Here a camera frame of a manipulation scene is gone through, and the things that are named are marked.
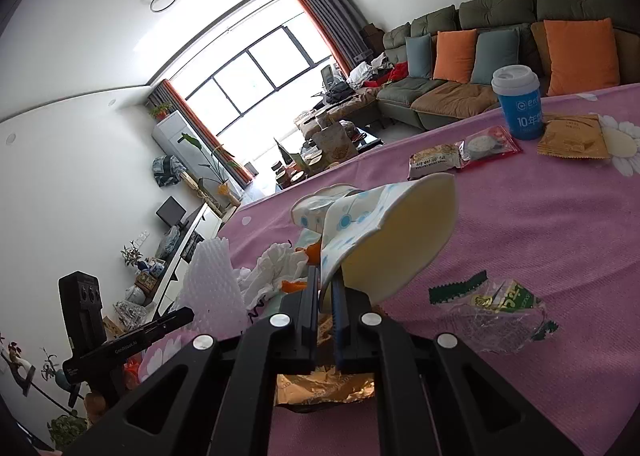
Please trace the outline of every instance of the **sofa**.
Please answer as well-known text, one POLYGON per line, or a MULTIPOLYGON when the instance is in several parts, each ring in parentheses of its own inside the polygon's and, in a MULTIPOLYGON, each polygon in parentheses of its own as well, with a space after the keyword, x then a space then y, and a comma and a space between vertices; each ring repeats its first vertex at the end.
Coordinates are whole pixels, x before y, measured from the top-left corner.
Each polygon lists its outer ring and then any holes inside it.
MULTIPOLYGON (((383 35, 393 64, 405 62, 407 37, 431 34, 433 61, 439 32, 477 29, 479 33, 516 28, 519 62, 540 78, 546 95, 550 59, 543 20, 598 20, 610 17, 616 35, 621 84, 640 82, 640 26, 629 16, 622 0, 471 0, 447 6, 414 19, 383 35)), ((383 116, 422 130, 434 129, 498 107, 490 85, 406 77, 386 84, 377 94, 383 116)))

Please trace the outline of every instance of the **window frame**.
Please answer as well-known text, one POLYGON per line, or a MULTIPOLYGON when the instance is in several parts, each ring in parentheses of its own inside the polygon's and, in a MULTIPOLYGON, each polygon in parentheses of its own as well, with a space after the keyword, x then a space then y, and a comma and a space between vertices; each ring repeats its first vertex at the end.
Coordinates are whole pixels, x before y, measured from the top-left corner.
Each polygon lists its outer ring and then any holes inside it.
POLYGON ((304 75, 305 73, 308 73, 309 71, 311 71, 314 68, 318 67, 320 64, 322 64, 324 61, 326 61, 327 59, 329 59, 331 57, 331 54, 329 54, 326 57, 320 59, 319 61, 314 62, 313 59, 311 58, 311 56, 308 54, 308 52, 302 46, 300 41, 296 38, 296 36, 289 29, 289 27, 286 26, 287 23, 290 20, 295 19, 296 17, 300 16, 301 14, 303 14, 303 12, 301 12, 297 16, 294 16, 291 19, 285 21, 284 23, 282 23, 281 25, 277 26, 276 28, 274 28, 270 32, 264 34, 260 39, 255 40, 250 45, 246 46, 244 49, 239 51, 231 59, 226 61, 220 68, 218 68, 211 75, 209 75, 207 78, 205 78, 199 84, 199 86, 196 89, 194 89, 187 97, 185 97, 185 100, 188 101, 191 97, 193 97, 209 81, 213 81, 216 84, 216 86, 220 89, 220 91, 222 91, 222 93, 226 97, 226 100, 228 100, 229 103, 231 103, 231 105, 234 107, 234 109, 238 112, 238 116, 235 119, 233 119, 233 121, 231 121, 229 124, 227 124, 223 129, 221 129, 220 131, 217 131, 216 134, 220 134, 220 133, 226 131, 230 126, 232 126, 234 123, 236 123, 240 118, 245 116, 248 112, 250 112, 256 106, 258 106, 260 103, 264 102, 265 99, 267 99, 268 97, 270 97, 274 93, 279 92, 281 89, 283 89, 284 87, 286 87, 289 84, 291 84, 294 80, 296 80, 299 77, 302 77, 302 75, 304 75), (255 57, 250 52, 250 48, 251 47, 253 47, 257 43, 259 43, 260 41, 266 39, 268 36, 270 36, 272 33, 277 32, 278 30, 284 30, 285 34, 292 41, 293 45, 298 49, 298 51, 300 52, 302 57, 305 59, 307 65, 308 65, 308 67, 305 70, 302 70, 300 73, 294 75, 292 78, 290 78, 288 81, 286 81, 285 83, 281 84, 280 86, 276 86, 276 84, 274 84, 273 80, 271 80, 271 78, 267 75, 266 71, 264 71, 262 66, 260 66, 260 63, 255 59, 255 57), (265 79, 267 79, 267 82, 271 85, 271 88, 272 88, 271 91, 269 93, 267 93, 263 98, 258 100, 255 104, 253 104, 251 107, 249 107, 248 109, 246 109, 244 111, 241 111, 240 109, 238 109, 238 106, 236 106, 236 104, 233 102, 233 100, 231 99, 229 94, 224 90, 224 88, 220 85, 220 83, 215 78, 216 74, 220 73, 220 71, 222 71, 225 67, 229 66, 233 61, 238 59, 242 54, 247 54, 248 55, 249 59, 251 59, 251 61, 254 62, 254 64, 258 68, 258 70, 260 70, 260 73, 264 76, 265 79))

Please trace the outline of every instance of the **orange pillow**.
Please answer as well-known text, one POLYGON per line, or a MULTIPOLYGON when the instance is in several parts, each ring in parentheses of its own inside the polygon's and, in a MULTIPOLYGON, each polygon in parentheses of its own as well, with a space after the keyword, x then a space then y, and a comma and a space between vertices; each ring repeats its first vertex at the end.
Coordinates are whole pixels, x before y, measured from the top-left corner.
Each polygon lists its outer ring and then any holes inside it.
POLYGON ((616 38, 611 19, 545 20, 551 57, 547 95, 568 95, 620 85, 616 38))
POLYGON ((476 39, 478 30, 438 32, 433 78, 469 82, 476 60, 476 39))

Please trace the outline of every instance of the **white cup lid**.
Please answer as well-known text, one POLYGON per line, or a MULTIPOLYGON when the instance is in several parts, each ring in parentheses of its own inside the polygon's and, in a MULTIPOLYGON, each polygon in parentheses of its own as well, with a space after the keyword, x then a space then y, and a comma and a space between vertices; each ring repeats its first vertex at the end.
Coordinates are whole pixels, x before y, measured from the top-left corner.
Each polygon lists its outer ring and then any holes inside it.
POLYGON ((491 81, 494 92, 499 95, 522 95, 540 87, 538 76, 529 66, 513 64, 498 68, 491 81))

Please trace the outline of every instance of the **curtain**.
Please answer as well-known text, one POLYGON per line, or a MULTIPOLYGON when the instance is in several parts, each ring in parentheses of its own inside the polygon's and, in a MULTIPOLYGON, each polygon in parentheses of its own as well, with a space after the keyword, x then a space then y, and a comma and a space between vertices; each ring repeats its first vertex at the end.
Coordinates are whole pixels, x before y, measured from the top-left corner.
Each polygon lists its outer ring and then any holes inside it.
POLYGON ((345 75, 373 52, 360 35, 366 25, 350 0, 298 0, 345 75))
POLYGON ((198 137, 203 143, 212 150, 213 155, 225 166, 228 173, 233 177, 243 189, 254 179, 254 176, 247 171, 242 165, 236 162, 235 157, 226 150, 217 136, 213 134, 207 126, 205 126, 198 116, 189 107, 186 100, 174 89, 171 83, 164 79, 155 90, 149 95, 149 102, 157 106, 162 102, 171 104, 170 113, 180 111, 185 120, 196 131, 198 137))

